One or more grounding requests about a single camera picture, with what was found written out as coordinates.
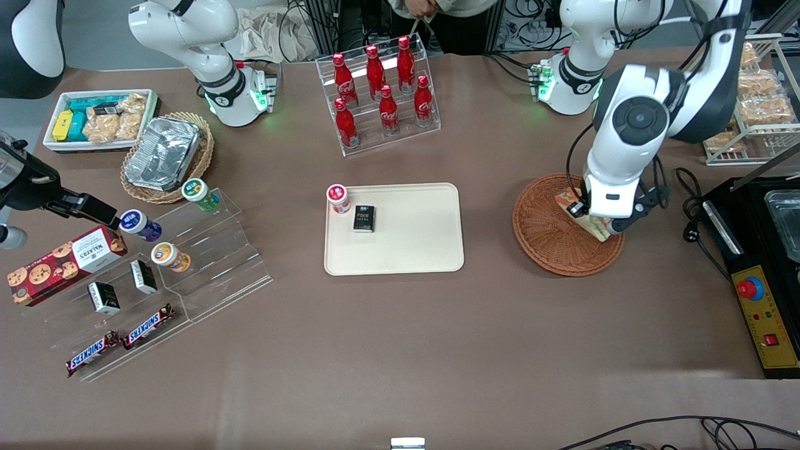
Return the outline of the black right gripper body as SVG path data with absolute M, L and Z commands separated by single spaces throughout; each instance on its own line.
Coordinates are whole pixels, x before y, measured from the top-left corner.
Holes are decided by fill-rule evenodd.
M 1 207 L 17 211 L 45 209 L 67 213 L 71 205 L 60 175 L 26 150 L 28 143 L 3 132 L 1 137 Z

